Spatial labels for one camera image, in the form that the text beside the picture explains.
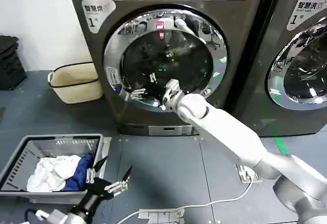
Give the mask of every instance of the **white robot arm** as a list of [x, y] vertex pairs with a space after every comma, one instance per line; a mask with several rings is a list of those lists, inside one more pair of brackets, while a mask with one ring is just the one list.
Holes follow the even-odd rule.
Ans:
[[163, 109], [171, 109], [193, 125], [208, 142], [216, 142], [231, 160], [252, 168], [261, 177], [277, 179], [277, 198], [299, 216], [298, 224], [326, 224], [321, 199], [327, 179], [294, 155], [268, 152], [259, 136], [227, 112], [210, 105], [200, 94], [185, 95], [178, 80], [166, 85]]

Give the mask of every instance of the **chrome door ring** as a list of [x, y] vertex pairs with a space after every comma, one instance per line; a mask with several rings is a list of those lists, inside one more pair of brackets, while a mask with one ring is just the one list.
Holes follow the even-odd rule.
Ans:
[[[183, 20], [185, 17], [191, 18], [199, 24], [198, 32], [192, 31], [187, 27]], [[207, 86], [200, 92], [204, 97], [209, 97], [221, 83], [227, 67], [227, 47], [222, 34], [209, 21], [201, 16], [182, 9], [159, 9], [146, 11], [138, 16], [126, 21], [110, 36], [108, 44], [104, 52], [104, 70], [108, 82], [112, 89], [119, 94], [127, 102], [134, 103], [137, 107], [161, 112], [158, 101], [152, 104], [144, 103], [142, 100], [135, 100], [131, 98], [129, 92], [123, 87], [121, 69], [121, 59], [128, 48], [128, 46], [137, 38], [152, 31], [159, 31], [162, 29], [161, 25], [149, 27], [153, 25], [153, 20], [162, 22], [164, 20], [173, 19], [172, 30], [186, 32], [192, 34], [205, 43], [213, 60], [213, 74]]]
[[299, 98], [288, 94], [284, 87], [285, 75], [294, 57], [325, 33], [327, 33], [327, 17], [296, 34], [276, 57], [269, 72], [267, 87], [270, 97], [279, 106], [290, 110], [315, 110], [327, 106], [327, 94]]

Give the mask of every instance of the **gray laundry basket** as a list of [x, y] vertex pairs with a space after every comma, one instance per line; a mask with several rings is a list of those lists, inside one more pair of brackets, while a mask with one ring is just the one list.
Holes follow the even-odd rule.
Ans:
[[[22, 139], [4, 170], [0, 174], [0, 196], [20, 196], [31, 203], [78, 204], [86, 191], [33, 193], [26, 191], [29, 177], [43, 157], [92, 154], [93, 165], [109, 153], [109, 142], [102, 135], [46, 135], [26, 136]], [[103, 178], [106, 165], [96, 174]]]

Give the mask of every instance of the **washing machine door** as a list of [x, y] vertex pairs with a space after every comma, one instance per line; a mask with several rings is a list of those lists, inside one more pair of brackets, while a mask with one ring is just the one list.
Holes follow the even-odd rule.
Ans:
[[160, 101], [172, 78], [185, 93], [211, 95], [226, 71], [227, 49], [219, 29], [203, 17], [160, 9], [118, 27], [103, 65], [110, 86], [126, 102], [162, 112]]
[[327, 18], [298, 33], [275, 59], [268, 92], [290, 110], [327, 106]]

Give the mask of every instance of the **front-loading washing machine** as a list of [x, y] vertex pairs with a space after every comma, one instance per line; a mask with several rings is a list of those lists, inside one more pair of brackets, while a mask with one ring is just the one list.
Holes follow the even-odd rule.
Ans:
[[327, 0], [276, 0], [231, 111], [261, 136], [316, 133], [327, 123]]
[[222, 107], [260, 0], [73, 0], [118, 131], [193, 135], [159, 106], [178, 79]]

